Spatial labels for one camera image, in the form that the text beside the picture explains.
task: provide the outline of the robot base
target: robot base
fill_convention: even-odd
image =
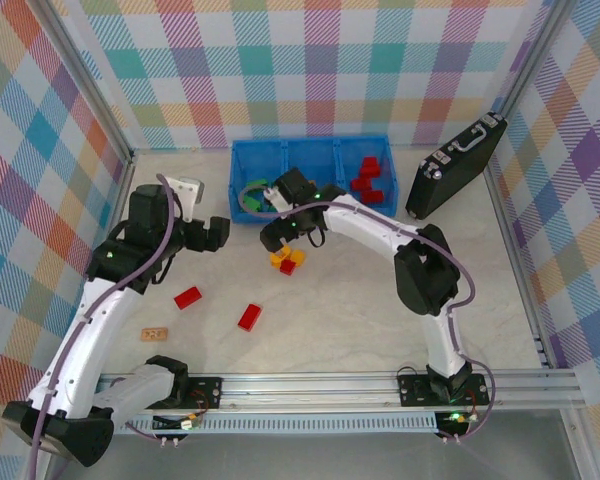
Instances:
[[[403,407],[439,407],[454,405],[458,407],[471,407],[475,395],[476,405],[489,405],[489,393],[484,380],[484,375],[472,373],[463,385],[455,392],[449,401],[445,401],[431,388],[431,378],[427,374],[399,375],[400,405]]]

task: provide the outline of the plaid backdrop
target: plaid backdrop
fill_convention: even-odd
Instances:
[[[600,443],[600,0],[581,0],[493,166],[560,366]]]
[[[0,0],[0,415],[60,344],[122,163],[24,0]],[[0,423],[0,480],[26,445]]]
[[[174,148],[360,133],[437,144],[482,113],[523,11],[541,2],[71,2],[81,15],[54,3],[131,143]],[[519,65],[511,55],[508,82]]]

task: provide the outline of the blue storage bin compartment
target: blue storage bin compartment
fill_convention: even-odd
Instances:
[[[344,182],[340,186],[350,192],[357,200],[360,200],[360,194],[351,191],[351,180],[358,178],[364,157],[376,157],[378,159],[381,170],[380,177],[372,179],[371,182],[374,190],[384,192],[384,202],[369,205],[369,207],[388,217],[395,216],[400,192],[393,166],[389,138],[386,135],[342,137],[339,150],[344,173]]]
[[[282,140],[238,140],[231,149],[231,175],[229,179],[229,208],[235,223],[267,223],[270,220],[258,218],[242,210],[238,194],[247,183],[266,178],[269,184],[286,172],[286,155]],[[250,193],[262,202],[262,193]]]
[[[298,167],[307,180],[318,188],[338,184],[338,163],[334,139],[331,137],[302,138],[287,141],[288,169]]]
[[[239,140],[231,152],[229,206],[235,223],[268,223],[270,220],[244,212],[238,204],[238,194],[247,183],[266,178],[271,185],[287,170],[297,167],[307,180],[318,188],[332,183],[351,192],[351,180],[358,177],[364,157],[375,156],[381,169],[379,178],[372,179],[373,188],[384,192],[384,202],[369,205],[374,210],[393,217],[398,205],[398,182],[393,157],[386,135],[349,137],[312,137],[268,140]],[[261,193],[252,197],[263,201]]]

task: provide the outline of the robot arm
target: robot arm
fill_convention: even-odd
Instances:
[[[417,229],[383,217],[332,185],[318,191],[297,169],[280,177],[264,195],[279,212],[289,211],[294,205],[324,201],[337,204],[316,206],[274,220],[260,234],[267,250],[276,252],[282,248],[282,239],[289,242],[321,229],[346,235],[393,262],[400,300],[422,315],[431,388],[442,400],[452,398],[471,373],[471,365],[453,347],[446,316],[447,304],[458,293],[460,275],[439,252],[405,235],[406,232],[426,237],[450,251],[440,229],[433,225]],[[383,222],[364,212],[381,217]]]
[[[215,252],[229,236],[228,219],[212,217],[208,229],[203,221],[193,219],[202,194],[201,182],[188,179],[168,179],[168,182],[176,193],[181,216],[175,220],[160,258],[123,289],[109,295],[90,319],[85,317],[101,294],[153,256],[164,237],[168,218],[166,194],[160,185],[142,185],[131,194],[129,219],[116,226],[95,249],[78,311],[45,375],[26,402],[9,402],[5,408],[3,420],[25,442],[32,442],[38,414],[49,392],[49,377],[77,328],[82,330],[61,364],[53,391],[41,438],[43,450],[90,466],[104,454],[114,430],[138,411],[156,403],[165,408],[177,406],[188,393],[187,365],[158,356],[124,381],[95,394],[109,350],[149,284],[160,283],[170,262],[183,248]],[[118,239],[122,230],[124,239]],[[168,263],[157,280],[163,261]]]

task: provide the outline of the red block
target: red block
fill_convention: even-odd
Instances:
[[[384,192],[382,190],[369,190],[360,193],[360,201],[366,205],[370,203],[384,202]]]
[[[253,326],[256,324],[256,320],[258,320],[258,317],[260,316],[261,312],[262,307],[250,303],[247,309],[242,314],[242,318],[238,322],[238,326],[246,330],[247,332],[250,332]]]
[[[378,159],[376,157],[364,157],[362,160],[362,168],[377,167]]]
[[[360,178],[377,178],[380,176],[380,165],[364,165],[360,168]]]
[[[282,273],[284,273],[285,275],[289,275],[291,276],[291,274],[293,273],[293,271],[296,269],[296,264],[295,262],[292,262],[291,260],[289,260],[288,258],[285,258],[282,263],[280,264],[280,271]]]
[[[198,290],[198,287],[191,287],[189,290],[182,292],[173,300],[176,302],[176,305],[178,305],[178,308],[182,310],[187,308],[192,303],[197,302],[201,298],[202,294],[200,293],[200,290]]]
[[[353,190],[354,192],[363,192],[365,190],[371,190],[371,179],[355,178],[351,180],[351,190]]]

